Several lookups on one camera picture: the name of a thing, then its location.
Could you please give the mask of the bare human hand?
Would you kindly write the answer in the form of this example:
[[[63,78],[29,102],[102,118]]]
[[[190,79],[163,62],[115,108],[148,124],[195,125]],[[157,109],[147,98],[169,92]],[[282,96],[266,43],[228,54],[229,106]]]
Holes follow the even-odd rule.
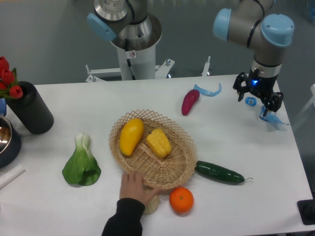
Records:
[[[120,187],[120,199],[130,198],[141,202],[143,205],[147,205],[150,200],[159,194],[160,188],[153,188],[150,192],[144,190],[144,179],[139,172],[123,173],[121,187]]]

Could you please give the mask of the black sleeved forearm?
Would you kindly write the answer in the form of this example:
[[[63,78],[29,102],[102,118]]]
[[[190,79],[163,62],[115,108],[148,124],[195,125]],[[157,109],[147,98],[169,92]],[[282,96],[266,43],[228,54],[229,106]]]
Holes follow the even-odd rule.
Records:
[[[141,236],[141,217],[145,205],[132,198],[117,201],[116,213],[108,219],[102,236]]]

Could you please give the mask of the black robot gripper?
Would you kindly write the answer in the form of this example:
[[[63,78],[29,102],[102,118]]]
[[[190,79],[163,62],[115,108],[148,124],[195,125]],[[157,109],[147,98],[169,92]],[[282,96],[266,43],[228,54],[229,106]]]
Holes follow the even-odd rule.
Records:
[[[277,75],[273,77],[258,76],[255,70],[253,71],[252,69],[248,77],[244,72],[241,72],[236,77],[233,85],[233,89],[238,94],[238,102],[243,100],[245,93],[250,92],[252,95],[262,99],[261,101],[265,107],[264,117],[269,111],[277,112],[282,105],[284,94],[282,92],[273,92],[276,79]]]

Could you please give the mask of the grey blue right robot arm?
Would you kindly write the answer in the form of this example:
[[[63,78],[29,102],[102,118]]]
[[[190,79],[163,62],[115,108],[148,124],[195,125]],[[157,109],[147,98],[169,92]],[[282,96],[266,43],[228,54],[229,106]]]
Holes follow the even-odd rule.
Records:
[[[254,51],[253,62],[239,94],[249,92],[260,99],[270,99],[287,47],[295,30],[294,22],[283,14],[270,14],[273,0],[243,0],[232,9],[221,9],[213,24],[213,34]]]

